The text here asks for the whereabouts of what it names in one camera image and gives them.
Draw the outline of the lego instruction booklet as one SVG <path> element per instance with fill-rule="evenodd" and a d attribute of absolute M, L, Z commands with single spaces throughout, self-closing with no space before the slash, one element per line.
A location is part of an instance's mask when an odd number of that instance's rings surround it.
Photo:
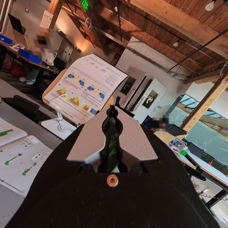
<path fill-rule="evenodd" d="M 38 138 L 0 118 L 0 184 L 26 197 L 53 152 Z"/>

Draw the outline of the white paper notice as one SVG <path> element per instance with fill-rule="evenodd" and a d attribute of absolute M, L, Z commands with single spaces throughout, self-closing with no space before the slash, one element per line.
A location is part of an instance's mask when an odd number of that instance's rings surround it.
<path fill-rule="evenodd" d="M 53 18 L 53 14 L 49 13 L 47 10 L 44 11 L 41 23 L 40 23 L 40 27 L 42 28 L 49 28 L 51 21 Z"/>

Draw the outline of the red bag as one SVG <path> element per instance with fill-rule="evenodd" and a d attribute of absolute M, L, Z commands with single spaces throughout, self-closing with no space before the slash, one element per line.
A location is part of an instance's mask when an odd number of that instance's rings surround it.
<path fill-rule="evenodd" d="M 10 73 L 18 78 L 26 77 L 27 72 L 24 69 L 24 66 L 13 61 L 10 66 Z"/>

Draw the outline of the toy car set box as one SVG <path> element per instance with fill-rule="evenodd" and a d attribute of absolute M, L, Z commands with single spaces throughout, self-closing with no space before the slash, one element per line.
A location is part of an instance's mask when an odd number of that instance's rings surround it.
<path fill-rule="evenodd" d="M 180 151 L 187 145 L 186 142 L 181 139 L 175 137 L 172 141 L 167 143 L 167 146 L 176 154 L 180 153 Z"/>

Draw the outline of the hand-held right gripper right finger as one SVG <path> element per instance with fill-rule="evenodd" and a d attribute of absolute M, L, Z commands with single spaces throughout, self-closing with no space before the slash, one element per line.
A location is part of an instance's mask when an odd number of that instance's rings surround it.
<path fill-rule="evenodd" d="M 139 122 L 117 106 L 112 106 L 112 110 L 119 131 L 116 140 L 119 172 L 127 173 L 145 161 L 157 161 L 158 156 Z"/>

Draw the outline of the blue storage bin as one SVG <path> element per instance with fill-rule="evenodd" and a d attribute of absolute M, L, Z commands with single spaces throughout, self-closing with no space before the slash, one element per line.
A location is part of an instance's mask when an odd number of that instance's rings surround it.
<path fill-rule="evenodd" d="M 21 55 L 22 57 L 24 57 L 25 59 L 33 62 L 33 63 L 36 63 L 36 64 L 40 64 L 41 63 L 41 58 L 31 54 L 30 52 L 24 50 L 24 49 L 19 49 L 18 51 L 19 55 Z"/>
<path fill-rule="evenodd" d="M 7 44 L 13 44 L 13 41 L 10 38 L 7 38 L 6 36 L 0 34 L 0 41 L 7 43 Z"/>

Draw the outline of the white phone booth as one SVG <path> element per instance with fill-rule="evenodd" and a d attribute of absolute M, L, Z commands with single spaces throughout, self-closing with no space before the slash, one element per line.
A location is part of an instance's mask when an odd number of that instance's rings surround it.
<path fill-rule="evenodd" d="M 143 90 L 139 101 L 136 103 L 133 112 L 135 119 L 142 124 L 148 115 L 154 110 L 158 102 L 167 92 L 167 88 L 157 79 L 149 81 L 146 89 Z"/>
<path fill-rule="evenodd" d="M 126 96 L 126 98 L 124 98 L 123 101 L 124 108 L 129 106 L 136 91 L 141 86 L 142 82 L 145 80 L 147 74 L 147 72 L 139 70 L 132 66 L 128 68 L 126 73 L 128 74 L 128 78 L 124 83 L 124 86 L 122 87 L 122 93 Z"/>

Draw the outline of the printed instruction sheet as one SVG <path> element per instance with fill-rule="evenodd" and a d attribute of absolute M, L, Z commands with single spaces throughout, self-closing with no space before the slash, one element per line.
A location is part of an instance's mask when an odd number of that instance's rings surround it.
<path fill-rule="evenodd" d="M 47 104 L 80 126 L 101 111 L 128 75 L 95 54 L 77 59 L 51 89 Z"/>

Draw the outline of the white desk with wooden edge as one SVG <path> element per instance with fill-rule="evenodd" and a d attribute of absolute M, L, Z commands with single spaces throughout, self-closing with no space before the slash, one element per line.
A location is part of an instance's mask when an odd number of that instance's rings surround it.
<path fill-rule="evenodd" d="M 162 132 L 162 131 L 158 132 L 157 131 L 157 132 L 154 132 L 154 134 L 160 140 L 162 140 L 164 143 L 166 143 L 167 145 L 171 145 L 172 147 L 174 147 L 174 144 L 170 143 L 172 140 L 177 140 L 182 145 L 184 145 L 184 142 L 182 142 L 179 138 L 177 138 L 177 137 L 175 137 L 175 136 L 173 136 L 167 132 Z M 199 167 L 201 170 L 203 170 L 208 175 L 215 178 L 217 181 L 223 183 L 225 186 L 228 186 L 228 178 L 223 173 L 221 173 L 220 171 L 218 171 L 214 167 L 210 166 L 209 164 L 207 164 L 206 162 L 204 162 L 203 160 L 201 160 L 197 156 L 193 155 L 192 153 L 188 153 L 186 156 L 179 155 L 179 153 L 181 151 L 180 148 L 177 148 L 175 150 L 171 149 L 171 150 L 176 154 L 176 156 L 178 157 L 178 159 L 180 161 L 182 161 L 183 163 L 185 163 L 189 167 L 193 168 L 194 170 L 196 169 L 196 167 Z"/>

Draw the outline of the wooden document stand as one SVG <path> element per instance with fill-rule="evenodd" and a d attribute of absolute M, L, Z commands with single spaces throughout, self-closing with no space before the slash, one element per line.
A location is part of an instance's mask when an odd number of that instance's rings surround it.
<path fill-rule="evenodd" d="M 41 125 L 65 140 L 77 127 L 82 126 L 105 109 L 115 91 L 113 74 L 100 76 L 76 68 L 63 70 L 42 95 L 45 104 L 57 111 L 58 117 Z"/>

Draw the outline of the green exit sign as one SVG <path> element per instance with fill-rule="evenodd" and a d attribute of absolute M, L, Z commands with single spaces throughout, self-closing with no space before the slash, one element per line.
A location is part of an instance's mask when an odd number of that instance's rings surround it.
<path fill-rule="evenodd" d="M 81 3 L 81 5 L 82 5 L 84 11 L 87 12 L 88 7 L 89 7 L 88 1 L 87 1 L 87 0 L 81 0 L 80 3 Z"/>

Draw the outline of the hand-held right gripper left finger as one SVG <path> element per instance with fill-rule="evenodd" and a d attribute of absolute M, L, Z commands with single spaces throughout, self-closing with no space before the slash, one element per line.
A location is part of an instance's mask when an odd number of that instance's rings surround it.
<path fill-rule="evenodd" d="M 107 106 L 84 124 L 67 161 L 90 164 L 94 171 L 98 172 L 98 166 L 101 164 L 100 152 L 106 146 L 106 136 L 102 125 L 108 118 L 107 111 L 110 107 Z"/>

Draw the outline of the black electronic box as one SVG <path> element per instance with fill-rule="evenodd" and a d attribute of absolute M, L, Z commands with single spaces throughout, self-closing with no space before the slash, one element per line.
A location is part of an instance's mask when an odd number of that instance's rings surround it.
<path fill-rule="evenodd" d="M 26 111 L 32 115 L 36 115 L 39 110 L 39 105 L 37 105 L 19 95 L 14 95 L 14 97 L 12 99 L 12 104 L 14 107 L 19 108 L 20 110 Z"/>

